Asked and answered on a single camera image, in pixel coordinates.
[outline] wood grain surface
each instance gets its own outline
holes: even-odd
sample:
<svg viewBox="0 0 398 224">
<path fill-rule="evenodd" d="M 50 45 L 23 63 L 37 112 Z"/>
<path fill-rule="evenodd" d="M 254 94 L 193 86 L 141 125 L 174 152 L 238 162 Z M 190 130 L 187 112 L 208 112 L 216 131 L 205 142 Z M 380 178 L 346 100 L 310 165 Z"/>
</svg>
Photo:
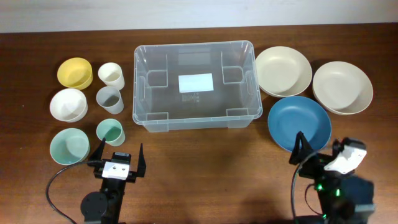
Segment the wood grain surface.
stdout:
<svg viewBox="0 0 398 224">
<path fill-rule="evenodd" d="M 175 44 L 249 40 L 256 55 L 264 49 L 293 47 L 310 61 L 313 71 L 327 62 L 353 63 L 370 78 L 374 98 L 360 114 L 331 114 L 332 139 L 363 140 L 368 155 L 357 173 L 375 183 L 376 212 L 370 223 L 398 220 L 398 24 L 247 27 L 224 29 L 124 30 L 0 34 L 0 223 L 67 223 L 48 205 L 44 190 L 56 171 L 49 153 L 52 138 L 65 128 L 79 128 L 90 139 L 91 151 L 100 140 L 97 124 L 118 119 L 126 142 L 107 145 L 112 152 L 132 154 L 136 168 L 140 143 L 147 162 L 145 178 L 126 186 L 120 221 L 126 223 L 272 223 L 290 219 L 290 153 L 271 139 L 267 116 L 278 100 L 262 95 L 263 115 L 244 129 L 196 129 L 152 134 L 132 120 L 134 49 L 142 44 Z M 91 62 L 93 83 L 83 93 L 88 113 L 79 122 L 64 123 L 49 111 L 53 95 L 64 89 L 57 69 L 66 59 Z M 125 109 L 111 115 L 97 105 L 104 86 L 97 71 L 105 62 L 123 69 L 121 91 Z M 303 95 L 313 98 L 309 88 Z M 311 181 L 299 179 L 298 215 L 311 215 L 303 199 Z M 99 190 L 87 166 L 75 167 L 55 180 L 50 197 L 78 223 L 80 202 Z M 320 210 L 315 192 L 309 203 Z"/>
</svg>

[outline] yellow bowl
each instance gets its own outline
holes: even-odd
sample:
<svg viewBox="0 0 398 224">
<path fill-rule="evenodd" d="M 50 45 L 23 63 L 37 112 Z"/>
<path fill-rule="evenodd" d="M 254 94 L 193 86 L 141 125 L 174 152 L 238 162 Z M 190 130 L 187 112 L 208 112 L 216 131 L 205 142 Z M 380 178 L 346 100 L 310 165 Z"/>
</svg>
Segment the yellow bowl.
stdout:
<svg viewBox="0 0 398 224">
<path fill-rule="evenodd" d="M 83 58 L 71 58 L 58 68 L 58 81 L 68 88 L 84 90 L 93 82 L 93 68 Z"/>
</svg>

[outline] plastic bin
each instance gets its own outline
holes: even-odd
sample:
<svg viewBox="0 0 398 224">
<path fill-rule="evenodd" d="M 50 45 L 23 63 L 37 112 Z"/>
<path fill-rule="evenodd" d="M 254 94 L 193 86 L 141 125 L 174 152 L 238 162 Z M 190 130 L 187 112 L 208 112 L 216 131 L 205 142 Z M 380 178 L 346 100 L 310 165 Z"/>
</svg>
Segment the plastic bin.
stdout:
<svg viewBox="0 0 398 224">
<path fill-rule="evenodd" d="M 262 114 L 255 67 L 246 40 L 139 46 L 132 119 L 150 132 L 245 128 Z"/>
</svg>

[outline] wire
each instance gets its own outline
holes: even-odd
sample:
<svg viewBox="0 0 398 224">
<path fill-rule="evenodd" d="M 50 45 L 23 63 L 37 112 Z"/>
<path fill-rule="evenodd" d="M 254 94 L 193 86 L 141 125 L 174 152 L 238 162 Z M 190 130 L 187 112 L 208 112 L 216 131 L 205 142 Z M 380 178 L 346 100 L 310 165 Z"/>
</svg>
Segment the wire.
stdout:
<svg viewBox="0 0 398 224">
<path fill-rule="evenodd" d="M 309 184 L 309 185 L 307 186 L 307 188 L 305 189 L 305 193 L 304 193 L 305 203 L 306 203 L 307 206 L 311 209 L 311 211 L 313 211 L 313 212 L 316 213 L 317 215 L 322 215 L 321 213 L 316 212 L 316 211 L 308 204 L 308 201 L 307 201 L 307 192 L 308 192 L 309 188 L 312 187 L 312 186 L 315 186 L 315 184 Z"/>
<path fill-rule="evenodd" d="M 56 206 L 52 203 L 50 196 L 49 196 L 49 190 L 50 190 L 50 185 L 51 183 L 54 181 L 54 179 L 60 175 L 63 171 L 78 166 L 78 165 L 83 165 L 83 164 L 94 164 L 94 163 L 102 163 L 102 161 L 84 161 L 84 162 L 77 162 L 75 164 L 69 165 L 64 167 L 63 169 L 61 169 L 60 171 L 58 171 L 53 177 L 51 177 L 49 183 L 47 184 L 47 187 L 45 188 L 45 197 L 47 198 L 47 201 L 49 202 L 50 206 L 61 216 L 63 216 L 64 218 L 66 218 L 67 220 L 69 220 L 71 223 L 73 224 L 77 224 L 77 222 L 75 222 L 73 219 L 71 219 L 69 216 L 67 216 L 66 214 L 64 214 L 63 212 L 61 212 L 59 209 L 56 208 Z"/>
<path fill-rule="evenodd" d="M 292 214 L 293 214 L 293 221 L 295 223 L 298 223 L 297 217 L 296 217 L 296 210 L 294 209 L 294 188 L 295 188 L 295 184 L 296 184 L 296 178 L 297 178 L 297 174 L 299 174 L 299 171 L 303 168 L 303 165 L 313 156 L 315 156 L 316 154 L 318 154 L 320 151 L 324 150 L 324 149 L 319 149 L 317 151 L 313 151 L 311 154 L 309 154 L 296 168 L 296 170 L 294 171 L 293 174 L 293 179 L 292 179 L 292 186 L 290 188 L 290 204 L 292 206 Z"/>
</svg>

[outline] white wall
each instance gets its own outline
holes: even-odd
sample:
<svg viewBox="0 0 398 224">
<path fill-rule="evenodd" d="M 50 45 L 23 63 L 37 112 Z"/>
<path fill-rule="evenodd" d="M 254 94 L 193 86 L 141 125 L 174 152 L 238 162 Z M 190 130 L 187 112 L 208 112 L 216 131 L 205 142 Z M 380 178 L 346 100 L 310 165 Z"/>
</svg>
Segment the white wall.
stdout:
<svg viewBox="0 0 398 224">
<path fill-rule="evenodd" d="M 398 22 L 398 0 L 0 0 L 0 32 Z"/>
</svg>

